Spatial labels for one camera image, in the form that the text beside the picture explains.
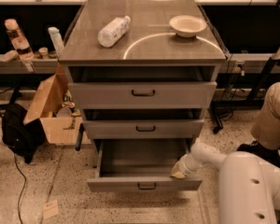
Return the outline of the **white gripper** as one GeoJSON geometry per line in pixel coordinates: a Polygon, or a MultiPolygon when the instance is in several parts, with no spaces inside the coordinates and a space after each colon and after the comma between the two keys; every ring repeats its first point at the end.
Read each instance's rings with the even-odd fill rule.
{"type": "Polygon", "coordinates": [[[197,162],[191,154],[185,154],[175,164],[171,177],[183,179],[198,170],[197,162]]]}

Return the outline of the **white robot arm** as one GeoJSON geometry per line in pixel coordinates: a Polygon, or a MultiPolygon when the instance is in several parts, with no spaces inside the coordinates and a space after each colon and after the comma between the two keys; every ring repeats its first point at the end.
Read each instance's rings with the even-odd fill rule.
{"type": "Polygon", "coordinates": [[[219,224],[277,224],[280,212],[280,168],[243,151],[229,155],[196,141],[171,176],[185,178],[206,164],[219,170],[219,224]]]}

